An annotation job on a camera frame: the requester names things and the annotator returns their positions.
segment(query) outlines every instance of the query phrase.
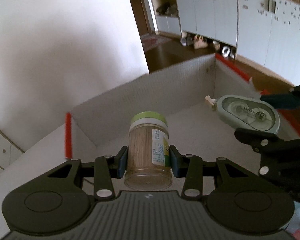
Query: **cabinet handle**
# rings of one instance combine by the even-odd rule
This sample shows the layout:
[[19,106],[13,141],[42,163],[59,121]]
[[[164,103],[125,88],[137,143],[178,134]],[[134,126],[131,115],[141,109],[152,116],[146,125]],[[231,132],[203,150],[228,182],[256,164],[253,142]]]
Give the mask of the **cabinet handle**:
[[276,6],[276,2],[274,0],[272,0],[272,12],[275,14],[276,12],[276,9],[277,9],[277,6]]

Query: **jar lid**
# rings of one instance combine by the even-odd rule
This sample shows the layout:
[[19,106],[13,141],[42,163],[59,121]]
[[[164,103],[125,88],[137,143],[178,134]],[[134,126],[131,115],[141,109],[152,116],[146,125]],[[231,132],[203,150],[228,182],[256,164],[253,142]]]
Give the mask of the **jar lid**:
[[154,118],[154,119],[158,119],[158,120],[164,122],[166,125],[168,125],[167,120],[166,120],[166,118],[163,115],[161,115],[161,114],[159,114],[157,112],[151,112],[151,111],[141,112],[139,114],[136,114],[131,119],[131,123],[130,124],[132,124],[133,122],[135,122],[135,121],[137,121],[139,119],[142,119],[142,118]]

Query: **wooden floor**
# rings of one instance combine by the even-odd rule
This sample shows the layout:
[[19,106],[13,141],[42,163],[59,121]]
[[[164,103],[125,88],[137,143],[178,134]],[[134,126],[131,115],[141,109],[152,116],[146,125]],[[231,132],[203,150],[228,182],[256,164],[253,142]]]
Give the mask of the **wooden floor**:
[[145,55],[149,72],[151,73],[173,64],[211,53],[214,53],[212,48],[194,49],[193,46],[184,47],[181,45],[179,39],[172,39],[145,52]]

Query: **white wall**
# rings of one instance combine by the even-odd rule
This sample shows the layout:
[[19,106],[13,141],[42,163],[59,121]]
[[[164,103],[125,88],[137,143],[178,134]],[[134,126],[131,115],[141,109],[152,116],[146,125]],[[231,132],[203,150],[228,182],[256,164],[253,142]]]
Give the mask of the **white wall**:
[[0,129],[23,150],[146,73],[129,0],[0,0]]

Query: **jar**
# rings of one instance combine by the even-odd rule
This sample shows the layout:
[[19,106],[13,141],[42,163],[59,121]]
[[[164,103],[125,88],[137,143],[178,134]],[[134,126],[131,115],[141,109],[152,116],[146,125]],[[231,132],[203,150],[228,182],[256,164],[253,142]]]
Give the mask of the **jar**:
[[142,112],[131,120],[127,172],[124,183],[141,191],[163,190],[172,185],[168,125],[156,112]]

